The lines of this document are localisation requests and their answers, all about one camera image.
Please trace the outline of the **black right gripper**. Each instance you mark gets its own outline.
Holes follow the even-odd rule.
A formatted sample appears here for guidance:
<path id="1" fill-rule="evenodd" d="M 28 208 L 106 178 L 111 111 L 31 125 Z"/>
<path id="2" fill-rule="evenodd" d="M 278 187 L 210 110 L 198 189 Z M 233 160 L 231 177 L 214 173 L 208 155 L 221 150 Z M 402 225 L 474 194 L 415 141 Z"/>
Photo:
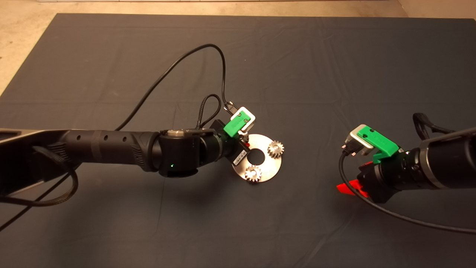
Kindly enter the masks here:
<path id="1" fill-rule="evenodd" d="M 349 184 L 365 198 L 369 195 L 373 202 L 384 204 L 396 193 L 414 189 L 410 168 L 413 156 L 413 150 L 399 151 L 380 163 L 365 162 L 358 168 L 357 179 L 349 181 Z M 342 194 L 355 195 L 345 183 L 336 188 Z"/>

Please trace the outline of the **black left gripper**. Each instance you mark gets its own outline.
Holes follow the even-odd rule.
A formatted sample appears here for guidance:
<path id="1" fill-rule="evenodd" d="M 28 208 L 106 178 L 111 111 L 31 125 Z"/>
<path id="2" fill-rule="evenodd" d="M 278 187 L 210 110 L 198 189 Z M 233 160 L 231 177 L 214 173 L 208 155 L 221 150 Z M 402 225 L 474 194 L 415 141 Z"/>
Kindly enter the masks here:
<path id="1" fill-rule="evenodd" d="M 226 158 L 234 167 L 238 166 L 250 152 L 250 143 L 239 138 L 229 136 L 225 130 L 225 123 L 221 120 L 214 120 L 211 129 L 216 132 L 219 142 L 219 159 Z"/>

